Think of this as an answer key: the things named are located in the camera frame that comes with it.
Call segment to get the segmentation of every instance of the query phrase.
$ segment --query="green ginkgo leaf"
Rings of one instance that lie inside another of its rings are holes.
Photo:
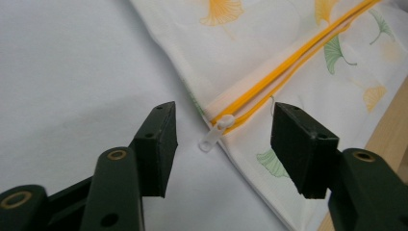
[[[375,18],[375,21],[377,21],[378,27],[380,29],[380,32],[378,33],[378,36],[375,38],[374,41],[370,42],[370,45],[372,45],[373,43],[375,43],[378,38],[380,38],[382,33],[385,33],[387,35],[389,35],[391,37],[391,39],[393,39],[393,41],[395,41],[395,37],[393,32],[391,31],[390,26],[388,26],[387,22],[385,22],[384,18],[381,16],[381,14],[376,11],[376,10],[369,10],[369,13],[371,13],[371,15]]]
[[[327,69],[330,74],[334,74],[334,65],[339,58],[343,58],[349,65],[357,65],[349,63],[343,55],[342,47],[340,46],[339,35],[334,36],[324,45],[324,58],[326,59]]]
[[[266,153],[256,155],[258,162],[263,165],[273,176],[276,177],[289,177],[288,172],[279,161],[275,152],[270,149]]]

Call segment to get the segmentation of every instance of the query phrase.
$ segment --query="zipper pull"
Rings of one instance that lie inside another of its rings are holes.
[[[217,141],[222,137],[225,130],[235,123],[235,118],[233,115],[224,115],[217,124],[207,133],[207,135],[201,139],[198,146],[204,152],[209,152]]]

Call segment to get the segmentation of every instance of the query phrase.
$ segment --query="white table surface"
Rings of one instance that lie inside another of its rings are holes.
[[[167,101],[179,146],[146,230],[285,230],[219,146],[197,148],[208,128],[128,0],[0,0],[0,192],[91,176]]]

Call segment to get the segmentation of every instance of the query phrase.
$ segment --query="zipper teeth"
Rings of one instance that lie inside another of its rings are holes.
[[[286,61],[280,64],[275,70],[273,70],[269,75],[267,75],[263,80],[256,84],[252,89],[247,91],[245,94],[240,96],[236,101],[230,104],[225,110],[223,110],[219,115],[212,119],[211,123],[215,125],[217,121],[224,115],[233,115],[244,105],[249,103],[255,96],[257,96],[261,91],[270,86],[275,80],[279,79],[282,75],[287,73],[285,78],[273,88],[266,96],[264,96],[254,107],[252,107],[244,115],[241,115],[236,119],[235,124],[228,128],[224,134],[227,134],[234,130],[235,128],[242,125],[250,118],[264,103],[268,101],[271,95],[275,94],[280,90],[292,77],[292,75],[313,55],[315,55],[321,47],[334,36],[340,32],[345,31],[350,26],[350,23],[361,13],[368,10],[374,4],[380,2],[381,0],[365,0],[364,2],[357,5],[354,9],[346,13],[344,16],[339,18],[335,23],[327,27],[325,30],[320,32],[317,36],[309,40],[305,45],[303,45],[299,50],[297,50],[293,55],[291,55]]]

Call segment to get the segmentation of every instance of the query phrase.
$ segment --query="black plastic part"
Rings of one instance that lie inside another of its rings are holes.
[[[129,147],[138,157],[142,196],[165,197],[177,148],[176,105],[168,102],[154,108]]]
[[[131,148],[100,155],[90,185],[81,229],[144,230],[139,174]]]
[[[276,103],[270,144],[306,198],[325,198],[339,138],[303,110]]]
[[[92,177],[87,178],[49,197],[52,218],[47,230],[79,230],[91,182]]]
[[[347,149],[339,170],[329,201],[336,230],[408,230],[408,189],[380,156]]]
[[[49,220],[42,186],[26,185],[0,194],[0,230],[42,230]]]

